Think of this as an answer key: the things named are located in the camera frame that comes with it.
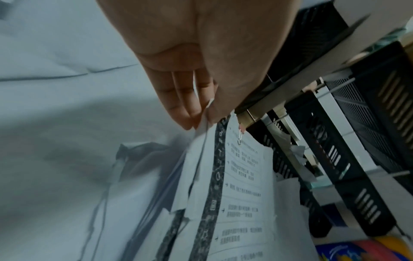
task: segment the human hand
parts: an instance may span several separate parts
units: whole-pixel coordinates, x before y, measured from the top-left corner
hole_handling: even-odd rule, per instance
[[[145,69],[169,115],[212,123],[262,81],[300,0],[97,0]],[[198,92],[195,94],[193,81]]]

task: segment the black storage bin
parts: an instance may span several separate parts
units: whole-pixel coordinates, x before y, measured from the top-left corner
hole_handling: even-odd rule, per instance
[[[273,170],[275,172],[280,173],[284,178],[298,178],[301,185],[300,202],[309,209],[310,233],[314,237],[325,237],[332,227],[330,221],[265,124],[258,121],[250,126],[247,131],[259,143],[273,149]]]
[[[399,42],[324,77],[374,162],[388,172],[413,169],[413,66]]]
[[[364,18],[349,27],[333,2],[301,10],[264,81],[235,109],[235,113],[246,111],[326,54],[352,34],[362,21]]]
[[[285,108],[366,235],[387,234],[395,218],[314,94]]]

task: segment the colorful package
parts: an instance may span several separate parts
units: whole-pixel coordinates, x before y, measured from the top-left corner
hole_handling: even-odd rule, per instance
[[[413,261],[409,246],[394,236],[320,245],[316,249],[321,261]]]

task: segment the paper clip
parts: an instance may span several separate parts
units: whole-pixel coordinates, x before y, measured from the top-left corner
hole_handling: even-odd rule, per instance
[[[244,128],[244,126],[242,126],[241,123],[240,123],[239,129],[240,129],[240,132],[238,133],[237,143],[238,143],[238,145],[241,145],[242,135],[244,134],[244,132],[245,132],[246,129]]]

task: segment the hand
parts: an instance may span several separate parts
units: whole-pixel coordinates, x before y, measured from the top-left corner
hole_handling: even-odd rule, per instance
[[[198,126],[210,99],[214,101],[207,117],[216,123],[261,83],[300,4],[299,0],[97,1],[136,54],[169,115],[184,129]]]

